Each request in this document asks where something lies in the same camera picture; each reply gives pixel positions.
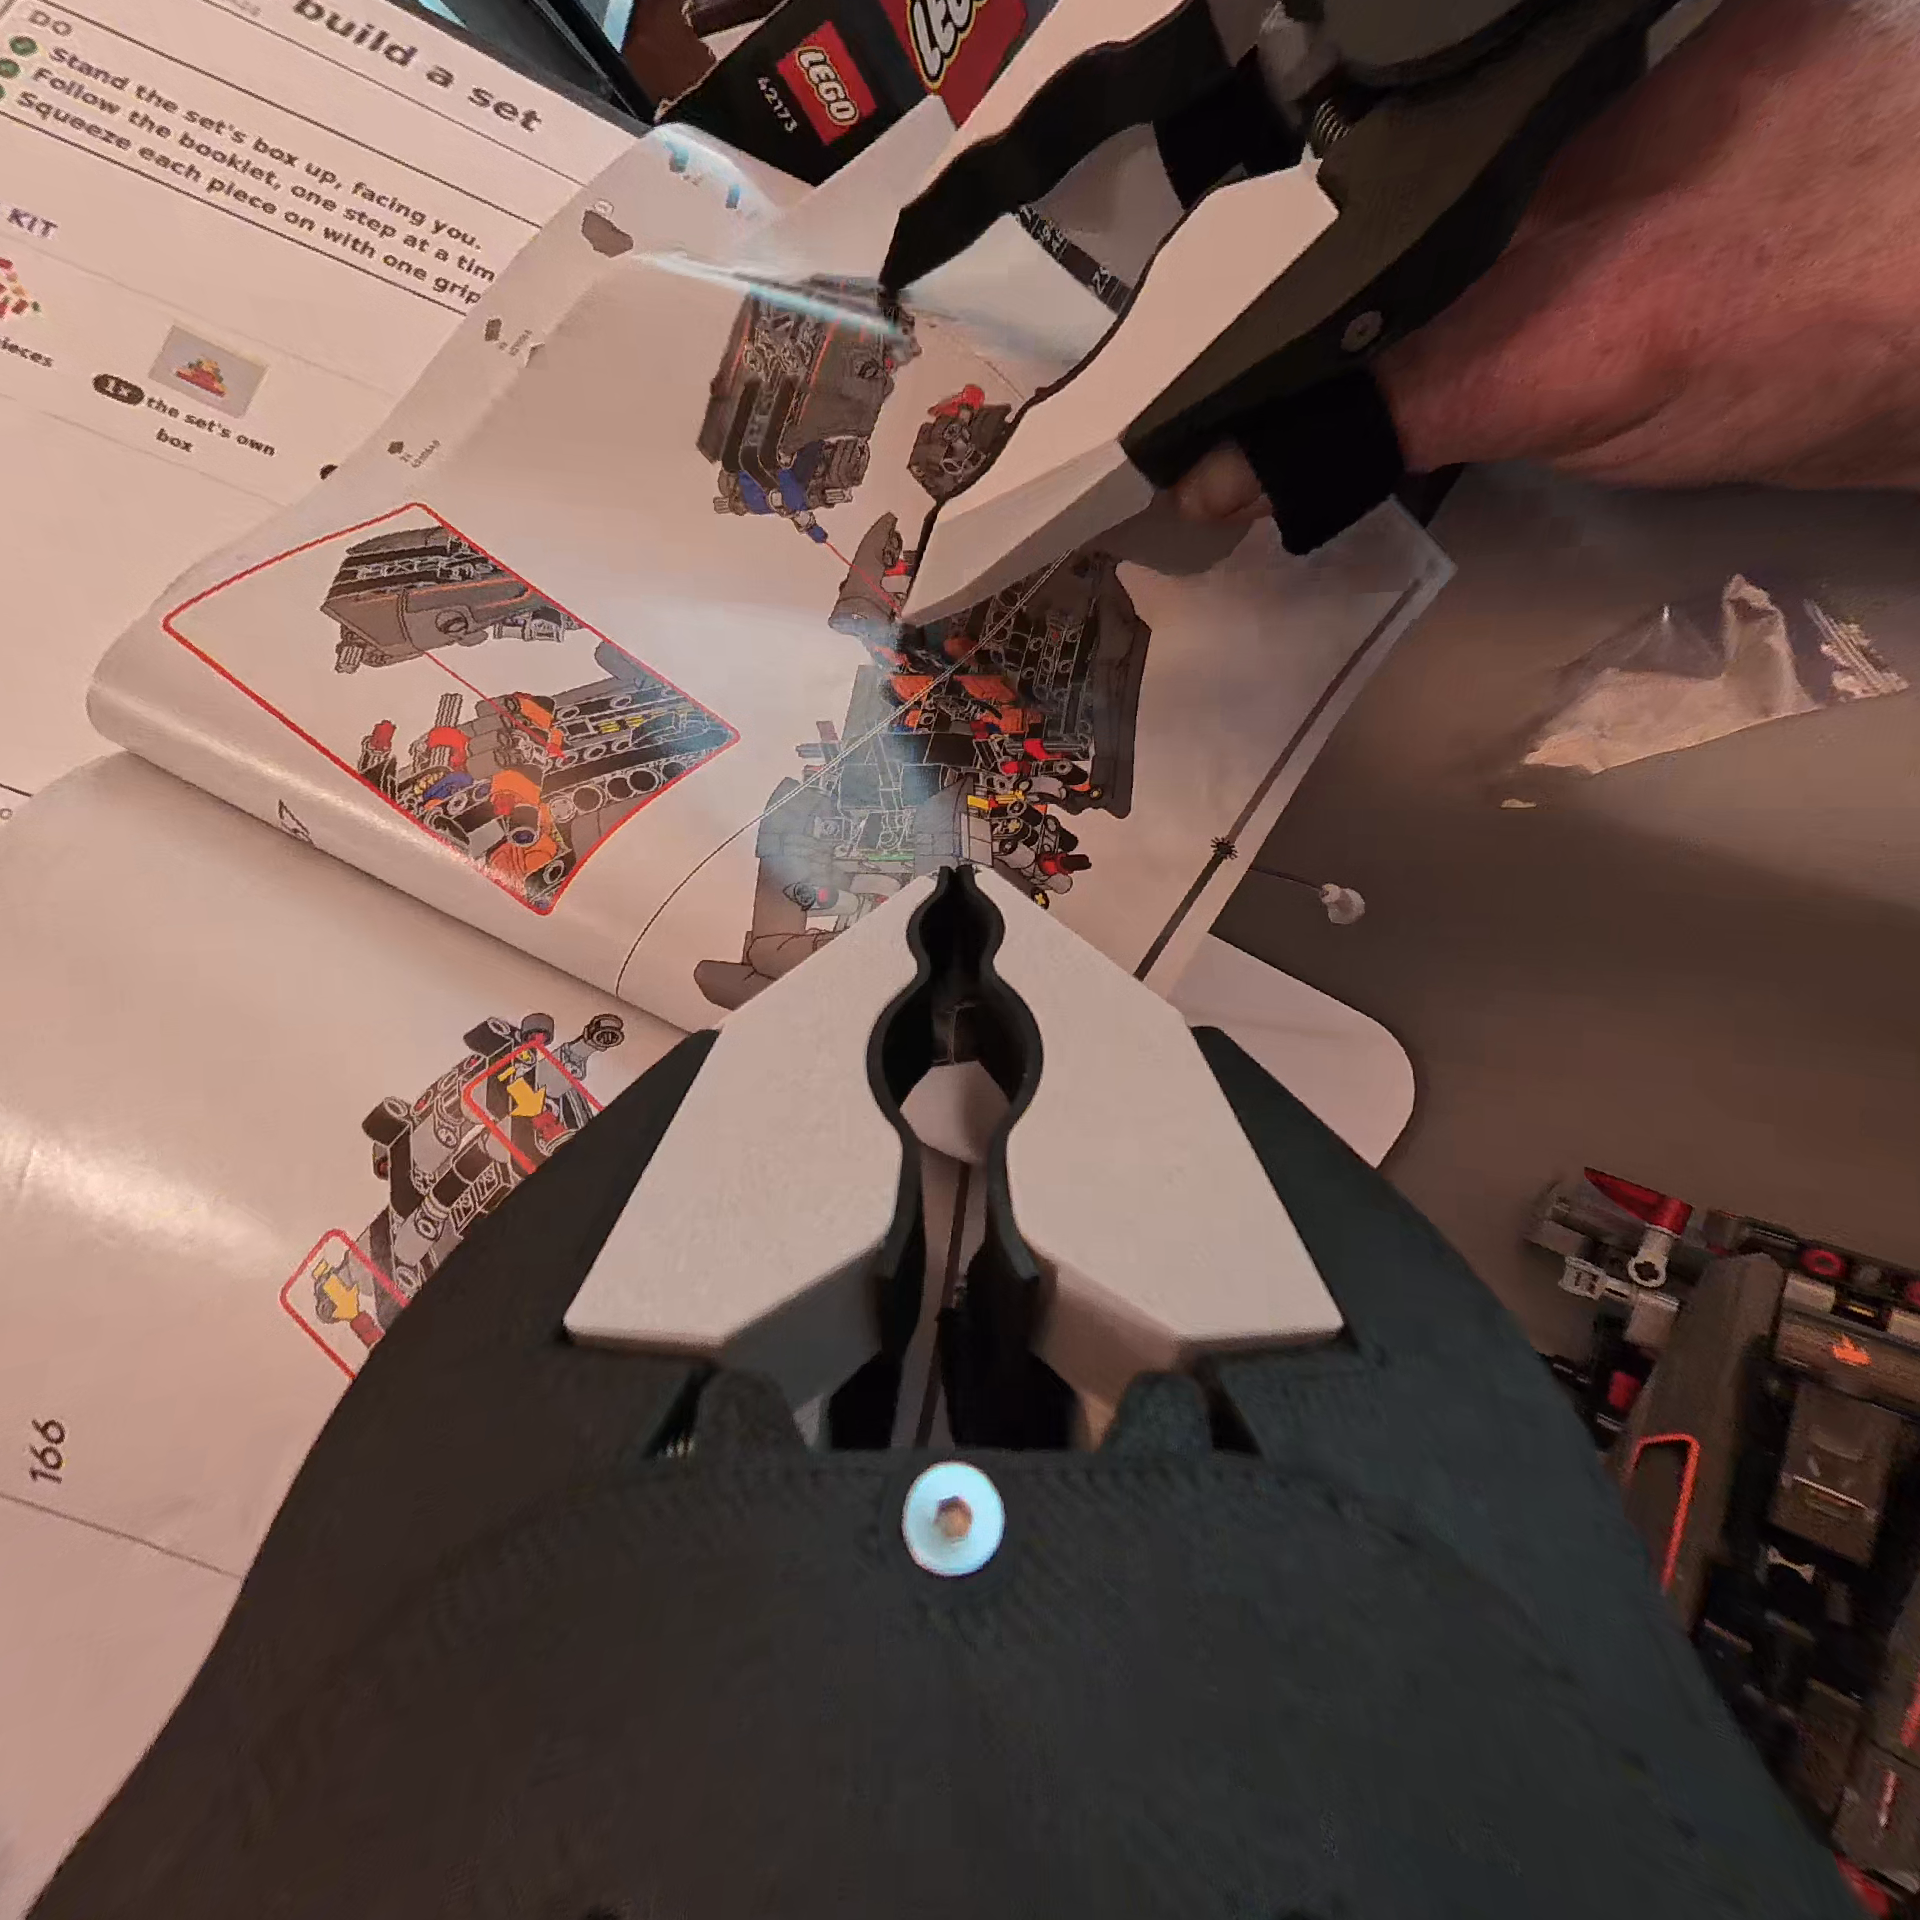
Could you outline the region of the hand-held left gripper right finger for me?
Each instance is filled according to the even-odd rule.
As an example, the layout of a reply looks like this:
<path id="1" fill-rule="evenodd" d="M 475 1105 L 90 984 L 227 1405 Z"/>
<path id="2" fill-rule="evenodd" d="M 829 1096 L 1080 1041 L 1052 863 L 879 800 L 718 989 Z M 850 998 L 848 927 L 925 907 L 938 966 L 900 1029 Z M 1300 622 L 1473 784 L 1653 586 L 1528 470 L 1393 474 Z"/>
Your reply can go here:
<path id="1" fill-rule="evenodd" d="M 1343 1332 L 1309 1248 L 1187 1022 L 996 875 L 993 968 L 1039 1034 L 1012 1118 L 1012 1221 L 1046 1280 L 1057 1377 L 1120 1394 L 1203 1357 Z"/>

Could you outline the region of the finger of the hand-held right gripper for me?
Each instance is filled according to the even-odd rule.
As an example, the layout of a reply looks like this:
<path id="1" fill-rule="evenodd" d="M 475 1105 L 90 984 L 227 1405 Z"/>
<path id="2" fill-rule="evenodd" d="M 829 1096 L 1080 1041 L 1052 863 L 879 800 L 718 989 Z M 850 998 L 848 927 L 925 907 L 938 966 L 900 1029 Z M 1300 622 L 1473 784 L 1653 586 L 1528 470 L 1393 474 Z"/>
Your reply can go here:
<path id="1" fill-rule="evenodd" d="M 1332 227 L 1337 206 L 1318 176 L 1309 158 L 1219 186 L 1184 219 L 1098 349 L 1025 408 L 996 461 L 938 509 L 905 624 L 991 600 L 1152 508 L 1159 484 L 1127 434 Z"/>
<path id="2" fill-rule="evenodd" d="M 1255 53 L 1268 3 L 1055 4 L 897 217 L 880 285 L 913 288 L 1109 138 L 1193 110 Z"/>

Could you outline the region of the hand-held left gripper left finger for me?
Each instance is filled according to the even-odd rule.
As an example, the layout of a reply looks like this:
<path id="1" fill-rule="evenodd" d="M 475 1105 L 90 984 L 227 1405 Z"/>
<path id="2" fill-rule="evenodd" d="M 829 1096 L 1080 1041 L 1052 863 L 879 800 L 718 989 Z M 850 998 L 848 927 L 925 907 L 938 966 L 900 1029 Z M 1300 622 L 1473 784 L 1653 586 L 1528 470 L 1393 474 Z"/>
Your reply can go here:
<path id="1" fill-rule="evenodd" d="M 905 1357 L 925 1305 L 921 1141 L 941 1059 L 921 877 L 727 1016 L 568 1305 L 586 1346 L 766 1377 Z"/>

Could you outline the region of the lego instruction booklet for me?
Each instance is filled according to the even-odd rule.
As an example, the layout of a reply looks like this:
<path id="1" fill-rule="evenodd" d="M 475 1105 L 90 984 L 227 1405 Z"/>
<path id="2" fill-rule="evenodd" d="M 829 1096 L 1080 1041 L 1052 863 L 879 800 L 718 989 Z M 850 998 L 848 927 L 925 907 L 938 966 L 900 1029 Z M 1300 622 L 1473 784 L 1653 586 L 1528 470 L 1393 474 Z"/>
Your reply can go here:
<path id="1" fill-rule="evenodd" d="M 975 863 L 1170 989 L 1455 572 L 1132 529 L 925 631 L 1045 383 L 650 138 L 343 472 L 102 661 L 4 829 L 4 1601 L 233 1589 L 470 1234 L 634 1080 Z"/>

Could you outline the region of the lego car model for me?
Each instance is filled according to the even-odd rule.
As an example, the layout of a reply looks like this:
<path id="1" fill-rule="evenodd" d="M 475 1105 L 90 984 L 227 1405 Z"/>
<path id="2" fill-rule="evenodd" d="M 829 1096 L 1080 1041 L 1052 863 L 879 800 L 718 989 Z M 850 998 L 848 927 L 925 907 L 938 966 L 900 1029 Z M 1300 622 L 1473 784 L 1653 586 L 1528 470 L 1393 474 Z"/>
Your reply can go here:
<path id="1" fill-rule="evenodd" d="M 1917 1268 L 1592 1168 L 1525 1239 L 1682 1628 L 1860 1905 L 1917 1917 Z"/>

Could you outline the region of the lego set box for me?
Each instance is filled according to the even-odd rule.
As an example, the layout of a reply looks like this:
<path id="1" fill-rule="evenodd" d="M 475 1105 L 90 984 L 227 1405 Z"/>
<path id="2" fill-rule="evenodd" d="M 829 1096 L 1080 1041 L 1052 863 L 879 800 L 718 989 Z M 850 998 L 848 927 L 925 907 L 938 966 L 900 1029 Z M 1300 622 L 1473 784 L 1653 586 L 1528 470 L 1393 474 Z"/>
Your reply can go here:
<path id="1" fill-rule="evenodd" d="M 1048 3 L 634 3 L 618 54 L 657 106 L 823 185 L 925 103 L 959 129 Z"/>

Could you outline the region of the person's right hand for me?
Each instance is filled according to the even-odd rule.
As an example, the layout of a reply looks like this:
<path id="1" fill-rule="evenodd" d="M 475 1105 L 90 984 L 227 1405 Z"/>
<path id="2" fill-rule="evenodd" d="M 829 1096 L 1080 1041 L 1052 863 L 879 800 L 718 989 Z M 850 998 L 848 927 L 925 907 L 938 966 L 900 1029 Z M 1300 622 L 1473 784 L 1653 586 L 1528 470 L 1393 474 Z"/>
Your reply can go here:
<path id="1" fill-rule="evenodd" d="M 1914 495 L 1917 4 L 1721 4 L 1377 386 L 1412 474 Z"/>

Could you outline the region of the white booklet stand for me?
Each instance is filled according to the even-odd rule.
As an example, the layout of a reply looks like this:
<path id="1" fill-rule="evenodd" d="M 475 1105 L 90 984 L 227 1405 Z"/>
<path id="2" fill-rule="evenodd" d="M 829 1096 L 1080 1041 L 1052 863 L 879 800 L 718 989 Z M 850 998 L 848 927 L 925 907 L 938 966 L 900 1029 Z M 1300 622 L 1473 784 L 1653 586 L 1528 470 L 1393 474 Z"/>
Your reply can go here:
<path id="1" fill-rule="evenodd" d="M 1228 1034 L 1371 1168 L 1401 1143 L 1418 1105 L 1414 1063 L 1371 1016 L 1214 936 L 1171 1002 L 1193 1029 Z"/>

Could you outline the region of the clear plastic bag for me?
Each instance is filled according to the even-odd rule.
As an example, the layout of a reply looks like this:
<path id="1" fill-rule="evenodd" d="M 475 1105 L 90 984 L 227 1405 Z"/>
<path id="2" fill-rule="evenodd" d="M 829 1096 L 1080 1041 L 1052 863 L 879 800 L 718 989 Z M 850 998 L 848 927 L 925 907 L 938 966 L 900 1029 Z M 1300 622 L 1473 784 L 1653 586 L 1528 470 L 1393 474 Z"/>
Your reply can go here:
<path id="1" fill-rule="evenodd" d="M 1553 674 L 1485 791 L 1534 813 L 1601 779 L 1755 729 L 1906 697 L 1914 604 L 1792 568 L 1733 568 L 1639 613 Z"/>

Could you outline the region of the printed instruction sheet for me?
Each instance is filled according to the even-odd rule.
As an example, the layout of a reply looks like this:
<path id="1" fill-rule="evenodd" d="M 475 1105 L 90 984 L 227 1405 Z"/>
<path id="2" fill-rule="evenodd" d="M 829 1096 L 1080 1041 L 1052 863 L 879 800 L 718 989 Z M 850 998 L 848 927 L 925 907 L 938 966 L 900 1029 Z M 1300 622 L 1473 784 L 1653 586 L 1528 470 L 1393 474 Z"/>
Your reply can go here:
<path id="1" fill-rule="evenodd" d="M 336 467 L 632 133 L 479 4 L 3 6 L 3 806 L 167 586 Z"/>

